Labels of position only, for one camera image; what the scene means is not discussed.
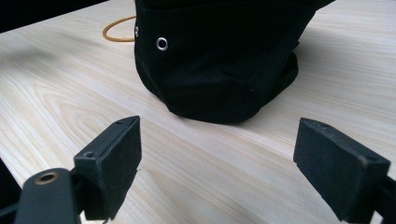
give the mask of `black bag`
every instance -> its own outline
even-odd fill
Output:
[[[333,0],[136,0],[144,85],[185,118],[241,122],[296,78],[292,51]]]

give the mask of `eyelet hole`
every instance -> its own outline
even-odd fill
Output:
[[[168,49],[168,41],[165,38],[163,38],[163,37],[158,38],[158,40],[157,40],[157,49],[160,50],[160,51],[167,50]]]

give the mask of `yellow string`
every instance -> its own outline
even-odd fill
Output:
[[[112,27],[114,27],[115,25],[117,25],[117,24],[120,24],[120,23],[125,22],[125,21],[128,21],[128,20],[133,20],[133,19],[135,19],[135,18],[136,18],[136,16],[132,16],[132,17],[124,18],[124,19],[121,19],[121,20],[114,21],[114,22],[110,23],[110,24],[109,24],[107,27],[105,27],[105,29],[103,30],[103,32],[102,32],[103,37],[104,37],[105,39],[107,39],[107,40],[114,41],[114,42],[134,42],[134,38],[116,38],[116,37],[108,36],[108,35],[107,35],[107,31],[108,31],[109,29],[111,29]]]

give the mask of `dark background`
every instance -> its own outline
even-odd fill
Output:
[[[0,33],[106,0],[0,0]]]

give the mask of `table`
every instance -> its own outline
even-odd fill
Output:
[[[239,125],[179,118],[146,90],[134,43],[101,34],[135,14],[133,1],[2,33],[0,157],[22,184],[71,169],[110,123],[139,115],[141,169],[112,223],[339,223],[292,161],[299,119],[326,122],[396,162],[395,11],[385,0],[319,10],[295,50],[297,79]],[[132,36],[133,22],[109,34]]]

